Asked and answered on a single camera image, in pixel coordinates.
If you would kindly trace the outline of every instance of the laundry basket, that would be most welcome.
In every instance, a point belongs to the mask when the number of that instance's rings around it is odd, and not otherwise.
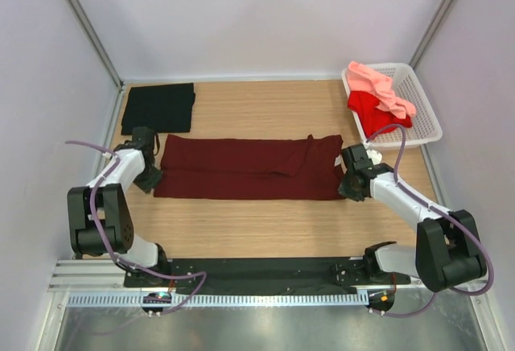
[[[406,147],[417,147],[428,142],[434,142],[442,138],[442,128],[439,125],[435,112],[427,100],[424,89],[418,81],[414,70],[403,63],[369,64],[368,67],[392,77],[395,94],[403,99],[411,101],[417,109],[417,115],[412,119],[413,127],[406,129]],[[351,94],[347,83],[347,69],[341,73],[344,81],[347,97]],[[366,141],[365,132],[361,126],[360,118],[353,111],[357,129],[360,132],[361,141]],[[388,134],[377,136],[370,146],[379,151],[395,150],[401,146],[402,133],[399,129]]]

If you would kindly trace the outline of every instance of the red cloth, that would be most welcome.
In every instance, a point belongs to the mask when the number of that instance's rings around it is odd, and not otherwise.
[[[352,91],[348,97],[347,107],[360,117],[361,126],[365,132],[365,136],[369,137],[374,132],[384,126],[392,123],[401,124],[406,128],[411,128],[411,118],[406,115],[406,119],[396,118],[391,112],[381,111],[376,108],[379,105],[379,99],[368,92]],[[382,134],[395,131],[394,127],[389,128]]]
[[[154,196],[214,200],[337,200],[339,135],[304,140],[168,135]]]

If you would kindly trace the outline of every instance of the white robotic arm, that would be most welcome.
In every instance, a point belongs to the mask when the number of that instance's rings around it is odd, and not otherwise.
[[[371,261],[376,271],[419,278],[434,292],[486,274],[487,267],[479,249],[434,210],[436,207],[452,216],[479,239],[470,213],[452,212],[436,205],[401,178],[396,180],[393,168],[384,163],[373,164],[361,144],[342,150],[342,157],[347,172],[339,188],[340,194],[351,200],[373,198],[386,204],[417,233],[416,247],[385,242],[366,250],[365,253],[373,253]]]
[[[144,191],[157,184],[161,172],[154,167],[155,133],[146,127],[134,129],[133,138],[118,146],[117,158],[86,186],[68,192],[68,219],[72,248],[76,254],[100,255],[105,252],[101,236],[93,224],[89,195],[96,183],[95,205],[109,243],[124,263],[169,273],[166,254],[161,246],[147,242],[134,233],[125,194],[132,183]]]

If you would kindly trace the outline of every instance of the clothing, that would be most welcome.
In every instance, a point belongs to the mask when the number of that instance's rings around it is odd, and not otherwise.
[[[304,140],[168,135],[154,196],[214,200],[338,200],[339,135]]]
[[[401,124],[406,128],[413,126],[409,116],[406,116],[404,119],[396,118],[392,113],[378,109],[378,103],[379,99],[368,92],[352,91],[348,97],[347,107],[359,116],[361,126],[367,138],[380,128],[392,123]],[[385,134],[394,130],[396,128],[391,127],[381,133]]]
[[[193,83],[134,87],[122,118],[122,135],[146,126],[155,132],[190,132],[195,103]]]
[[[409,101],[395,95],[392,89],[391,77],[376,72],[370,67],[353,61],[348,65],[348,87],[351,91],[371,93],[379,99],[378,109],[391,112],[396,118],[414,117],[417,113],[415,106]]]

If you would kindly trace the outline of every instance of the wooden table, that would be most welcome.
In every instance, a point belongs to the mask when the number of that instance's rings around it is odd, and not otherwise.
[[[195,91],[192,131],[180,134],[185,138],[341,134],[345,146],[359,142],[341,81],[199,83]],[[127,139],[120,135],[123,107],[113,147]],[[159,135],[163,147],[166,137]],[[386,153],[385,161],[393,166],[396,156]],[[406,151],[400,172],[435,198],[420,149]],[[154,198],[136,186],[126,198],[135,231],[161,244],[169,258],[353,256],[379,242],[415,241],[410,227],[375,200],[185,200]]]

